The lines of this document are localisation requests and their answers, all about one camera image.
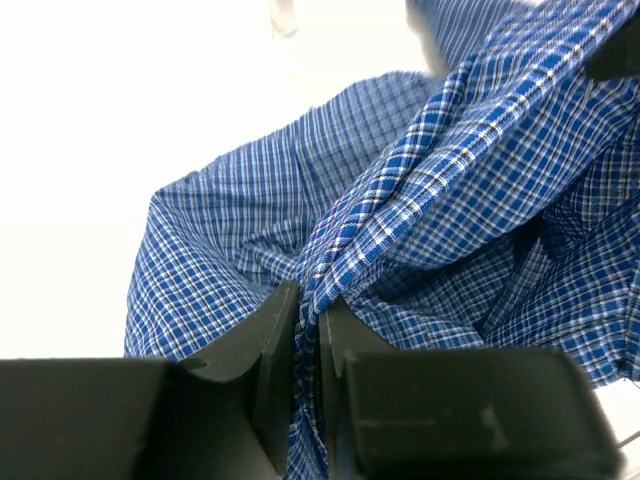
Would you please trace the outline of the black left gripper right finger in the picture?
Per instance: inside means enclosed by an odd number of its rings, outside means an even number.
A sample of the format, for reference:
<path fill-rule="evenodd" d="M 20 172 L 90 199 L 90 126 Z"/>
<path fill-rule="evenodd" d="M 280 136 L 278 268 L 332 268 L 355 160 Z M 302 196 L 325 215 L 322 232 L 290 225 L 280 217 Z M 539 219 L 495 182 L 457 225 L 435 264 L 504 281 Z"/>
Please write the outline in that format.
<path fill-rule="evenodd" d="M 319 320 L 333 479 L 616 479 L 583 371 L 547 349 L 400 350 L 344 301 Z"/>

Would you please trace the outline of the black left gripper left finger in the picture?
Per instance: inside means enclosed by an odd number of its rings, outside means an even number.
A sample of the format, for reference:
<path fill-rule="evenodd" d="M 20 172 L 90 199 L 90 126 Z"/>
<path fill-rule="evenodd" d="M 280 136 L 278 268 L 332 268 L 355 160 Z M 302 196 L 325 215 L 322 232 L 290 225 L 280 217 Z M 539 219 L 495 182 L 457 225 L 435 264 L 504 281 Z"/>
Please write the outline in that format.
<path fill-rule="evenodd" d="M 286 470 L 298 288 L 178 362 L 1 364 L 5 479 L 278 479 Z"/>

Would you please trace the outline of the blue plaid shirt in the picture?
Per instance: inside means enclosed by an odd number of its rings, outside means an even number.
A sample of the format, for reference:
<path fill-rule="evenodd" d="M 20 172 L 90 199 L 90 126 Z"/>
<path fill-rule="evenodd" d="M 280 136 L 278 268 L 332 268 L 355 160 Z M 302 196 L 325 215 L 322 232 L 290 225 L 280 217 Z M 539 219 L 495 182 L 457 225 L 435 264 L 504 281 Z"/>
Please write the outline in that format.
<path fill-rule="evenodd" d="M 393 72 L 158 190 L 124 351 L 181 359 L 300 286 L 286 477 L 324 479 L 338 297 L 402 349 L 546 347 L 639 377 L 639 81 L 584 65 L 635 1 L 421 1 L 445 79 Z"/>

